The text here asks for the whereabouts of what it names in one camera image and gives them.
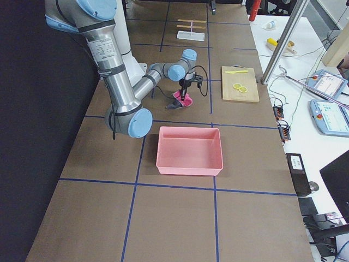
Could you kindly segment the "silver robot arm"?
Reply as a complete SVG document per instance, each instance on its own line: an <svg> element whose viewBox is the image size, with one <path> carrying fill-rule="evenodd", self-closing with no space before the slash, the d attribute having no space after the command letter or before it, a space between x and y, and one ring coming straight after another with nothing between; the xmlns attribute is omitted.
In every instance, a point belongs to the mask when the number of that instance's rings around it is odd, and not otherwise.
<svg viewBox="0 0 349 262"><path fill-rule="evenodd" d="M105 115L113 133L144 137L153 116L143 98L162 79L179 82L192 76L197 53L186 49L179 61L155 63L144 71L133 57L122 1L45 1L46 23L84 36L111 99Z"/></svg>

